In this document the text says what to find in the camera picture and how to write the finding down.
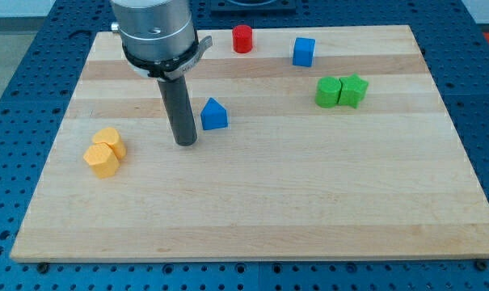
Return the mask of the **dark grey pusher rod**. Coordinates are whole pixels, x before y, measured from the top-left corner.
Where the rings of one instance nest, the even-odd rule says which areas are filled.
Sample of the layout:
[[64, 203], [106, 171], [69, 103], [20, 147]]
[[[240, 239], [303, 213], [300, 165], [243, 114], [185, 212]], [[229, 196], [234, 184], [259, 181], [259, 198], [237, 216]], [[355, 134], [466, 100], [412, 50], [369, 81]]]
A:
[[175, 142], [179, 146], [193, 145], [197, 132], [185, 78], [158, 81], [158, 86]]

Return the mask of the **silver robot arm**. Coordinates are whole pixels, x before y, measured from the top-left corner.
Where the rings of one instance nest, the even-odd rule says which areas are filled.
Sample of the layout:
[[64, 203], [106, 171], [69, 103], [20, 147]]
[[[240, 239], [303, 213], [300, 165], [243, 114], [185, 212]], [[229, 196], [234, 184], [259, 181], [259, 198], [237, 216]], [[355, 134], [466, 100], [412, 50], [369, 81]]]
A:
[[197, 132], [185, 74], [213, 38], [200, 38], [188, 0], [111, 0], [122, 49], [139, 73], [157, 80], [176, 144], [190, 146]]

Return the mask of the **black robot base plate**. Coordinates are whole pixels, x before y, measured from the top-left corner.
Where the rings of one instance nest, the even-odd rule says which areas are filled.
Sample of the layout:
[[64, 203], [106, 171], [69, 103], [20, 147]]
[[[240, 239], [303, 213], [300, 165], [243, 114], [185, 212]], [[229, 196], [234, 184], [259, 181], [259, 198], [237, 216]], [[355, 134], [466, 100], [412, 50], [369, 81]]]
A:
[[295, 0], [209, 0], [212, 12], [295, 11]]

